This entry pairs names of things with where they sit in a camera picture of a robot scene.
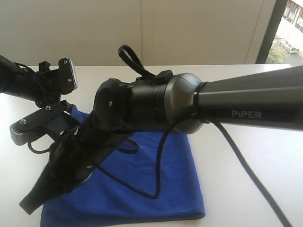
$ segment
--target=blue cloth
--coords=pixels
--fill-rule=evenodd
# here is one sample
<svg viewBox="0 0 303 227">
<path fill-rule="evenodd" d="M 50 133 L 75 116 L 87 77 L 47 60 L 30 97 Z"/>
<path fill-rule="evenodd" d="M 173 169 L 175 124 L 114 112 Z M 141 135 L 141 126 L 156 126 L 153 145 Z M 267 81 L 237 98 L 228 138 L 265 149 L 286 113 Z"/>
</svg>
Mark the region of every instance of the blue cloth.
<svg viewBox="0 0 303 227">
<path fill-rule="evenodd" d="M 72 115 L 79 121 L 88 116 L 75 106 Z M 161 136 L 159 132 L 137 132 L 130 138 L 139 144 L 138 153 L 114 151 L 101 165 L 133 186 L 154 194 L 156 151 Z M 158 199 L 136 194 L 96 169 L 85 184 L 43 206 L 41 227 L 100 227 L 204 216 L 188 138 L 172 133 L 164 145 Z"/>
</svg>

